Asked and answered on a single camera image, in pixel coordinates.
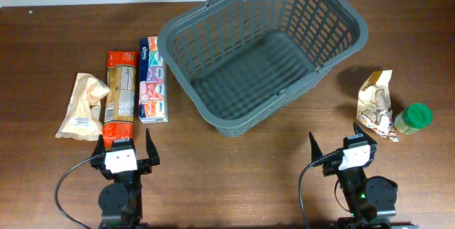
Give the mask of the green lid spice jar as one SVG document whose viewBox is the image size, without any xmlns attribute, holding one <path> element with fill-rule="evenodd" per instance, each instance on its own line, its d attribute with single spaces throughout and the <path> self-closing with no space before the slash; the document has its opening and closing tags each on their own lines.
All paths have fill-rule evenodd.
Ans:
<svg viewBox="0 0 455 229">
<path fill-rule="evenodd" d="M 395 129 L 402 134 L 414 134 L 433 121 L 432 111 L 422 103 L 414 103 L 399 113 L 394 121 Z"/>
</svg>

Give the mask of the grey plastic shopping basket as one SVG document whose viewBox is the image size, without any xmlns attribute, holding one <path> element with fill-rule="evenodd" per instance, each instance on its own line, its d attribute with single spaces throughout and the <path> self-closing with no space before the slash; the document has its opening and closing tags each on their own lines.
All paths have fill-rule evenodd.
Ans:
<svg viewBox="0 0 455 229">
<path fill-rule="evenodd" d="M 207 0 L 170 20 L 157 46 L 204 120 L 237 137 L 367 41 L 346 0 Z"/>
</svg>

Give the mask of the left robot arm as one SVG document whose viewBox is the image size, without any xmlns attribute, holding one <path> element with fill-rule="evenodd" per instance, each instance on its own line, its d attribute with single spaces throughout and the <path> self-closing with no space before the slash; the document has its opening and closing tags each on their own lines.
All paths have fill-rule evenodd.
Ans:
<svg viewBox="0 0 455 229">
<path fill-rule="evenodd" d="M 159 154 L 146 134 L 146 159 L 137 159 L 133 139 L 119 139 L 105 148 L 103 137 L 99 137 L 91 155 L 90 165 L 109 181 L 98 198 L 102 210 L 100 228 L 148 228 L 142 223 L 141 176 L 151 174 L 152 167 L 160 164 Z"/>
</svg>

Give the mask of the tan brown snack pouch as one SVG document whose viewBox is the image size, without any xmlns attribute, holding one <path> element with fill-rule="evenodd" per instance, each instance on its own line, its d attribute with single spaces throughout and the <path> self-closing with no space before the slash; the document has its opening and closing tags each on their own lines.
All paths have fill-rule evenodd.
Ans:
<svg viewBox="0 0 455 229">
<path fill-rule="evenodd" d="M 392 70 L 376 70 L 358 91 L 356 119 L 379 136 L 398 142 L 392 118 L 389 82 Z"/>
</svg>

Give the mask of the multicolour tissue pack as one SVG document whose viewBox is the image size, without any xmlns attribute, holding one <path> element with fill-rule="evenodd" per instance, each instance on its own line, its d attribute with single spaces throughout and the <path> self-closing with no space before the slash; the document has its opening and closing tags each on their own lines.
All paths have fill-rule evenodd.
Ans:
<svg viewBox="0 0 455 229">
<path fill-rule="evenodd" d="M 139 40 L 139 120 L 144 124 L 168 122 L 166 63 L 157 36 Z"/>
</svg>

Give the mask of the pale orange bag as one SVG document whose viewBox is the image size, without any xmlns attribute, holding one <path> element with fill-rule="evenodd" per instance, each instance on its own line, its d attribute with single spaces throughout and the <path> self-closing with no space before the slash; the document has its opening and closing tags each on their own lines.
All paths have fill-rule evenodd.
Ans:
<svg viewBox="0 0 455 229">
<path fill-rule="evenodd" d="M 78 73 L 65 118 L 55 137 L 97 141 L 102 134 L 101 100 L 108 93 L 109 87 L 103 81 L 89 73 Z"/>
</svg>

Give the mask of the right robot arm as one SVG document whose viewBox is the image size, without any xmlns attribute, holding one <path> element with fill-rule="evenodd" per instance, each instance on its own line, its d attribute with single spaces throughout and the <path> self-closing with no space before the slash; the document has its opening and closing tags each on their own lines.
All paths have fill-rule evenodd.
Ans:
<svg viewBox="0 0 455 229">
<path fill-rule="evenodd" d="M 343 146 L 323 154 L 313 134 L 309 134 L 311 163 L 321 166 L 324 176 L 337 176 L 350 215 L 339 218 L 337 228 L 391 228 L 396 215 L 397 184 L 383 176 L 368 178 L 364 169 L 374 160 L 378 143 L 357 123 L 354 134 L 343 139 Z"/>
</svg>

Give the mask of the orange pasta package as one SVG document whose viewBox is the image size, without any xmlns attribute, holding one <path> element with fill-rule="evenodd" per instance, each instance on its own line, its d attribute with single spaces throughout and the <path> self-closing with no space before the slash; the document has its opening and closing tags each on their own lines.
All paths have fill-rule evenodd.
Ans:
<svg viewBox="0 0 455 229">
<path fill-rule="evenodd" d="M 110 149 L 119 139 L 132 139 L 134 129 L 135 87 L 138 51 L 109 51 L 107 94 L 102 136 Z"/>
</svg>

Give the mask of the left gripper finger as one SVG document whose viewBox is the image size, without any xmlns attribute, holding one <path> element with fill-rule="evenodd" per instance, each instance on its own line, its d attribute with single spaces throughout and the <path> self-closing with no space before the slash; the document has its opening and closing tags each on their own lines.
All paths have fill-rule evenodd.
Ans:
<svg viewBox="0 0 455 229">
<path fill-rule="evenodd" d="M 95 147 L 95 155 L 101 155 L 101 154 L 104 154 L 105 152 L 106 152 L 106 150 L 105 150 L 104 139 L 103 139 L 103 136 L 100 135 L 97 140 L 97 145 Z"/>
<path fill-rule="evenodd" d="M 151 139 L 150 131 L 148 128 L 146 128 L 146 152 L 148 154 L 148 157 L 151 161 L 158 161 L 159 160 L 159 154 L 157 152 L 157 149 Z"/>
</svg>

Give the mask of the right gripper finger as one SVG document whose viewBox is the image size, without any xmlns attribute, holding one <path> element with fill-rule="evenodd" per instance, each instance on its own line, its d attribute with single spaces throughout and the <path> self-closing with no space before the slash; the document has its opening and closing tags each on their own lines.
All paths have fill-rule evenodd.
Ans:
<svg viewBox="0 0 455 229">
<path fill-rule="evenodd" d="M 356 135 L 362 134 L 366 139 L 373 140 L 373 138 L 369 136 L 357 122 L 353 123 L 353 129 Z"/>
<path fill-rule="evenodd" d="M 322 151 L 311 132 L 309 132 L 309 139 L 311 145 L 311 162 L 314 165 L 320 165 L 321 158 L 323 157 Z"/>
</svg>

